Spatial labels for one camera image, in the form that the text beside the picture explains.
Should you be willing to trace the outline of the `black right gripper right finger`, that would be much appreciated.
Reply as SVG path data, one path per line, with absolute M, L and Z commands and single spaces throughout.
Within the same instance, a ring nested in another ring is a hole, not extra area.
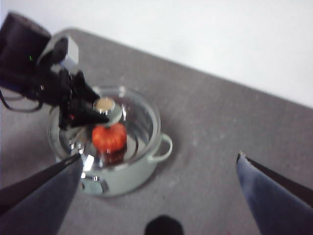
M 313 190 L 259 164 L 240 151 L 236 172 L 263 235 L 311 235 Z

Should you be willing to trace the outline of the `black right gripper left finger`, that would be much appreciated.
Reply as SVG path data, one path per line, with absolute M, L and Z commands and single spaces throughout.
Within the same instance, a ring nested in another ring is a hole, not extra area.
M 74 154 L 0 190 L 2 235 L 55 235 L 76 194 L 82 174 Z

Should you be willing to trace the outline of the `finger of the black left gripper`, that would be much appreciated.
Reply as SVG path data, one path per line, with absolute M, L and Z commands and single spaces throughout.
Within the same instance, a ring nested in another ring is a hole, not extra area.
M 90 108 L 84 101 L 70 101 L 63 105 L 63 129 L 90 124 L 108 123 L 109 118 Z
M 73 77 L 72 85 L 76 95 L 86 102 L 95 102 L 100 98 L 100 95 L 86 83 L 84 74 L 81 70 L 79 70 Z

